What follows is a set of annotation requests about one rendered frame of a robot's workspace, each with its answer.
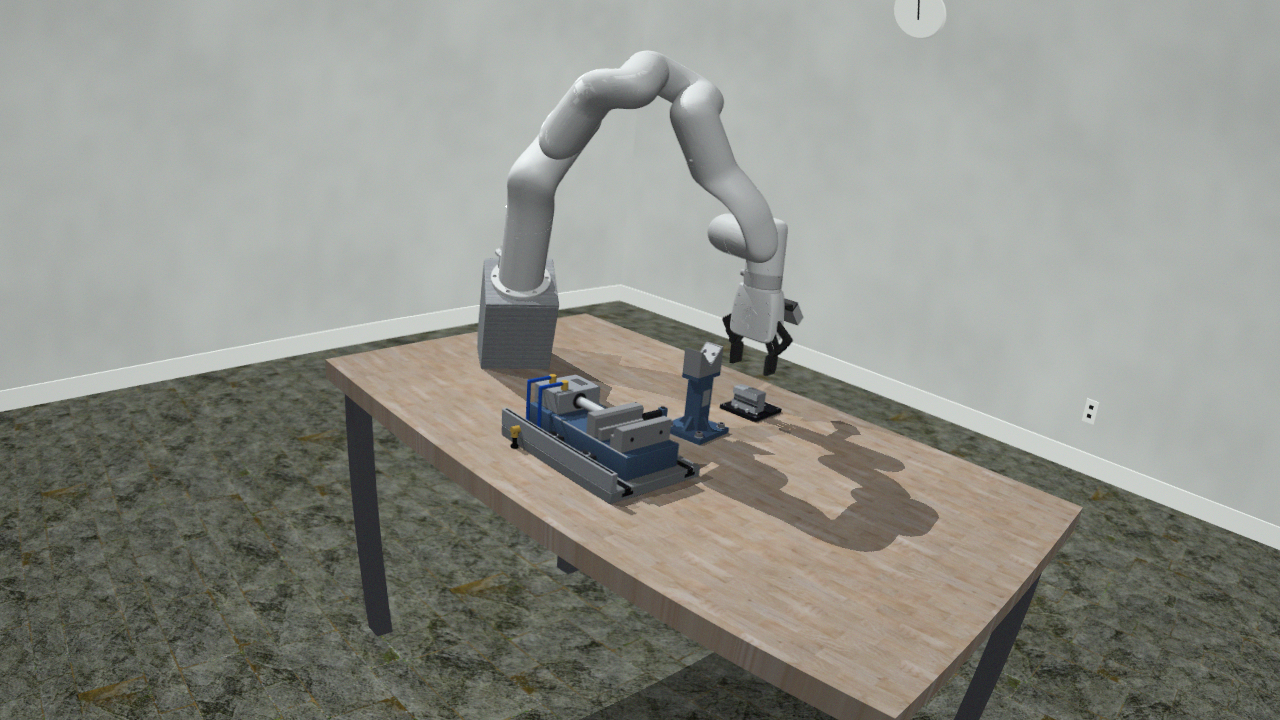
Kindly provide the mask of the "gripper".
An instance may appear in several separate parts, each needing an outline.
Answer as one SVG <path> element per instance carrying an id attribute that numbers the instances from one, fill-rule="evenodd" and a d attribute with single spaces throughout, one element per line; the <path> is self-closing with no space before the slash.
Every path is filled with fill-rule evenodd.
<path id="1" fill-rule="evenodd" d="M 740 283 L 733 299 L 732 313 L 723 316 L 722 320 L 730 336 L 730 363 L 742 360 L 744 343 L 741 340 L 745 337 L 765 345 L 769 355 L 765 356 L 763 374 L 774 374 L 778 355 L 794 342 L 785 329 L 783 291 L 758 290 Z M 781 345 L 778 337 L 782 338 Z"/>

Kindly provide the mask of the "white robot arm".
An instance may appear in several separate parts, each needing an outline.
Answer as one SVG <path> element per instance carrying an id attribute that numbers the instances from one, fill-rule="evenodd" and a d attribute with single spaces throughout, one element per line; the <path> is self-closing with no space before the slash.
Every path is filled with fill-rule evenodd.
<path id="1" fill-rule="evenodd" d="M 744 284 L 782 288 L 788 227 L 773 219 L 762 192 L 733 158 L 721 122 L 721 90 L 669 56 L 641 51 L 620 69 L 582 74 L 511 168 L 502 250 L 495 250 L 499 263 L 492 272 L 498 293 L 515 300 L 547 293 L 547 254 L 558 184 L 608 111 L 644 108 L 657 95 L 675 101 L 669 120 L 692 179 L 732 213 L 710 222 L 710 243 L 746 259 L 740 272 Z"/>

